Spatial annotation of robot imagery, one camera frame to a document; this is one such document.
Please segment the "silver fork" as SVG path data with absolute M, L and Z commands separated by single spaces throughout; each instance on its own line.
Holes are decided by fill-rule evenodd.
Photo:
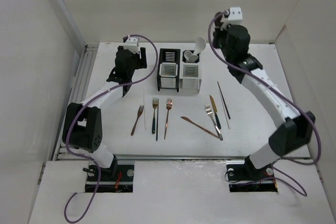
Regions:
M 220 132 L 220 129 L 218 128 L 218 126 L 217 126 L 215 120 L 214 120 L 213 112 L 212 112 L 212 108 L 211 108 L 211 106 L 210 106 L 210 105 L 206 105 L 206 106 L 205 106 L 205 111 L 206 111 L 207 115 L 208 115 L 208 116 L 211 118 L 211 120 L 212 120 L 212 123 L 213 123 L 213 125 L 214 125 L 215 131 L 216 131 L 216 133 L 217 133 L 217 136 L 219 137 L 219 139 L 220 139 L 221 141 L 223 141 L 223 136 L 222 136 L 222 134 L 221 134 L 221 132 Z

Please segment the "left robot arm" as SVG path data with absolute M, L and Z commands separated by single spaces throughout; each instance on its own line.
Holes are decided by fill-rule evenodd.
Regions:
M 80 103 L 70 103 L 66 109 L 62 141 L 68 153 L 94 163 L 105 180 L 117 176 L 116 156 L 103 144 L 102 109 L 126 96 L 136 70 L 147 68 L 146 49 L 139 46 L 119 46 L 112 68 L 103 87 Z

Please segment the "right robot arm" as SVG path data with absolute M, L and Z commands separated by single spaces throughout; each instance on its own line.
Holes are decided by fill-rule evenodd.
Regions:
M 208 27 L 208 39 L 214 53 L 222 52 L 218 59 L 254 95 L 276 127 L 268 142 L 246 156 L 243 165 L 235 171 L 254 179 L 272 163 L 310 143 L 317 129 L 314 114 L 287 99 L 269 79 L 259 60 L 249 53 L 250 34 L 240 24 L 242 20 L 242 12 L 237 7 L 216 13 Z

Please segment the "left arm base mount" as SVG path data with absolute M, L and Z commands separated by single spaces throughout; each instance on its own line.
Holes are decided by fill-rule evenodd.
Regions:
M 101 169 L 101 179 L 98 193 L 132 193 L 134 179 L 134 161 L 118 161 L 115 172 Z M 85 192 L 92 193 L 98 181 L 98 169 L 96 165 L 90 163 L 88 167 L 82 169 L 86 175 Z

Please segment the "small copper fork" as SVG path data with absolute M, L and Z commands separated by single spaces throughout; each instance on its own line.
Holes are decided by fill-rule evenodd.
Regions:
M 139 106 L 139 109 L 138 109 L 138 111 L 137 111 L 136 121 L 135 121 L 135 123 L 134 123 L 134 125 L 133 125 L 133 128 L 132 128 L 132 131 L 131 131 L 131 136 L 133 136 L 134 133 L 135 133 L 136 126 L 137 126 L 137 123 L 138 123 L 138 120 L 139 120 L 140 116 L 142 115 L 143 111 L 144 111 L 144 105 L 140 105 L 140 106 Z

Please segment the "gold fork green handle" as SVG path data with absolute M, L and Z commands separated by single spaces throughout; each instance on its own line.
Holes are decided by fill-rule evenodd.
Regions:
M 155 133 L 156 131 L 156 109 L 158 108 L 159 105 L 159 99 L 158 98 L 153 98 L 152 100 L 152 107 L 153 107 L 153 119 L 152 119 L 152 134 Z

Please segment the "rose gold fork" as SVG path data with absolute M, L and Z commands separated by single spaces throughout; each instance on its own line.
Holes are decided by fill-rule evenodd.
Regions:
M 168 98 L 167 103 L 166 103 L 167 113 L 166 113 L 166 121 L 165 121 L 164 139 L 166 139 L 167 128 L 168 128 L 168 124 L 169 124 L 169 112 L 172 108 L 172 104 L 173 104 L 172 99 Z

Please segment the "large white ceramic spoon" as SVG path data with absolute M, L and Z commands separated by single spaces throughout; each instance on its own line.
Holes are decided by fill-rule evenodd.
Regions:
M 195 62 L 195 55 L 189 50 L 184 51 L 183 57 L 185 62 Z

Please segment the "small white ceramic spoon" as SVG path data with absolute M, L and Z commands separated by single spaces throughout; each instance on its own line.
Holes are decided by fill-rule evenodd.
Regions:
M 195 48 L 192 52 L 189 62 L 196 62 L 199 58 L 199 54 L 206 48 L 206 40 L 203 37 L 198 37 L 195 42 Z

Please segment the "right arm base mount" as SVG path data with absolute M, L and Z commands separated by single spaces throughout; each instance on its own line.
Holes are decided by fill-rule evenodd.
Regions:
M 225 180 L 231 193 L 278 192 L 274 170 L 270 165 L 250 174 L 244 164 L 227 163 Z

